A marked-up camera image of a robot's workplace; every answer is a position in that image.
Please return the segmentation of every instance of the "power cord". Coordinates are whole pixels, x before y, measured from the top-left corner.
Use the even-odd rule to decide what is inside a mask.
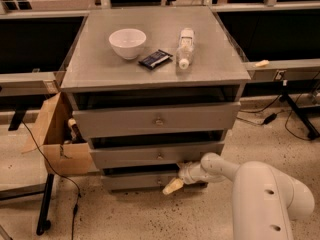
[[[267,124],[271,123],[272,121],[274,121],[274,120],[277,118],[277,116],[278,116],[279,113],[277,113],[277,114],[276,114],[276,113],[272,113],[271,115],[267,116],[267,117],[263,120],[262,123],[255,123],[255,122],[252,122],[252,121],[243,119],[243,118],[241,118],[241,117],[237,117],[237,119],[240,120],[240,121],[243,121],[243,122],[245,122],[245,123],[249,123],[249,124],[255,125],[255,126],[263,126],[263,125],[267,125]]]
[[[311,79],[311,82],[320,74],[320,71],[318,71],[315,76]],[[295,100],[295,104],[297,104],[298,100],[301,98],[302,96],[302,93],[298,96],[298,98]],[[300,140],[304,140],[304,141],[311,141],[310,139],[306,139],[306,138],[303,138],[303,137],[300,137],[298,135],[296,135],[295,133],[293,133],[291,130],[289,130],[288,128],[288,122],[289,122],[289,118],[291,117],[292,115],[292,112],[293,110],[290,111],[288,117],[287,117],[287,120],[286,120],[286,123],[284,125],[285,129],[294,137],[296,137],[297,139],[300,139]]]
[[[73,235],[74,235],[74,220],[75,220],[75,217],[77,215],[77,212],[78,212],[78,202],[79,202],[79,198],[81,198],[81,193],[80,193],[80,187],[78,186],[78,184],[76,182],[74,182],[72,179],[66,177],[66,176],[63,176],[61,174],[59,174],[53,167],[52,165],[50,164],[48,158],[43,154],[43,152],[41,151],[37,141],[35,140],[30,128],[25,124],[25,122],[22,120],[22,123],[24,124],[24,126],[26,127],[26,129],[28,130],[28,132],[30,133],[30,136],[32,138],[32,140],[34,141],[34,143],[36,144],[37,146],[37,149],[38,151],[40,152],[40,154],[43,156],[43,158],[46,160],[46,162],[48,163],[49,167],[51,168],[51,170],[58,176],[60,176],[61,178],[64,178],[64,179],[67,179],[69,181],[71,181],[76,187],[77,187],[77,190],[78,190],[78,193],[77,193],[77,200],[76,200],[76,204],[74,205],[74,208],[73,208],[73,211],[72,211],[72,229],[71,229],[71,239],[73,239]]]
[[[250,113],[250,114],[255,114],[255,113],[261,113],[263,111],[265,111],[267,108],[269,108],[270,106],[272,106],[279,98],[281,95],[278,95],[273,101],[271,101],[267,106],[265,106],[263,109],[260,110],[256,110],[256,111],[247,111],[247,110],[241,110],[239,112],[243,112],[243,113]]]

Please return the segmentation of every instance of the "bowl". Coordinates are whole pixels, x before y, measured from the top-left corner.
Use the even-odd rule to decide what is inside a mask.
[[[120,29],[109,36],[112,49],[126,60],[138,57],[145,47],[146,40],[146,34],[134,28]]]

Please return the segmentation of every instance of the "metal table leg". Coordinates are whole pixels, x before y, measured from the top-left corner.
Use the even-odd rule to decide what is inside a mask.
[[[8,233],[3,229],[3,227],[1,227],[0,225],[0,236],[2,236],[2,238],[4,240],[12,240],[12,238],[8,235]]]
[[[28,106],[24,106],[24,105],[17,106],[8,129],[9,131],[18,130],[28,109],[29,109]]]
[[[47,216],[48,216],[50,199],[51,199],[53,179],[54,179],[54,175],[48,174],[47,182],[46,182],[46,186],[45,186],[44,194],[42,198],[40,216],[39,216],[38,227],[37,227],[38,236],[42,235],[44,231],[50,229],[51,227],[51,222],[50,220],[47,220]]]
[[[48,174],[47,181],[45,184],[0,191],[0,201],[43,193],[40,215],[38,220],[38,227],[36,232],[37,235],[42,235],[44,231],[48,230],[51,226],[51,222],[47,220],[47,216],[49,211],[53,180],[54,174]]]
[[[280,101],[286,101],[292,108],[292,110],[297,114],[303,124],[308,128],[309,134],[308,138],[314,140],[320,137],[320,133],[317,129],[310,123],[308,117],[302,112],[302,110],[296,105],[296,103],[289,97],[287,93],[283,93],[280,97]]]

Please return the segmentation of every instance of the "small package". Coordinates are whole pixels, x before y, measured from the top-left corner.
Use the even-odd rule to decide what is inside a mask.
[[[139,63],[143,66],[146,66],[148,69],[152,70],[161,63],[169,60],[171,57],[171,54],[159,49],[158,51],[150,54],[148,57],[139,61]]]

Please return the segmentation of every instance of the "bottle cap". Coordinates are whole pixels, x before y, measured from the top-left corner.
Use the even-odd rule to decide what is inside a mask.
[[[179,61],[179,67],[181,69],[187,69],[189,67],[189,61],[187,59],[181,59]]]
[[[69,126],[69,128],[72,128],[72,126],[74,126],[75,124],[77,124],[77,123],[76,123],[76,120],[75,120],[74,118],[70,118],[70,119],[68,120],[68,126]]]
[[[162,190],[162,193],[165,195],[171,194],[173,191],[176,191],[180,188],[182,188],[184,185],[184,182],[180,178],[173,178],[168,185]]]

